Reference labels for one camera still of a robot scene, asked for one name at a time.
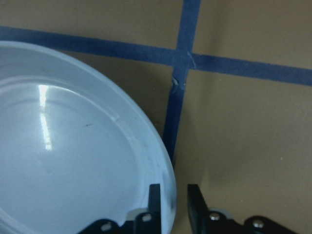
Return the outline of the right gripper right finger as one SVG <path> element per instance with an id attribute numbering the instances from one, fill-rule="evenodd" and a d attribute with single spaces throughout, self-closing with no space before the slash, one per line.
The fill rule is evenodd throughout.
<path id="1" fill-rule="evenodd" d="M 208 208 L 197 184 L 187 187 L 188 216 L 194 234 L 295 234 L 264 216 L 252 216 L 244 224 Z"/>

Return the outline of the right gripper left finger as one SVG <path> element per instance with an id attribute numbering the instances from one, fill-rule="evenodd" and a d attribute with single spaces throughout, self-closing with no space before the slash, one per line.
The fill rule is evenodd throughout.
<path id="1" fill-rule="evenodd" d="M 149 186 L 147 210 L 125 221 L 122 226 L 110 219 L 99 219 L 85 227 L 81 234 L 160 234 L 161 233 L 161 194 L 160 185 Z"/>

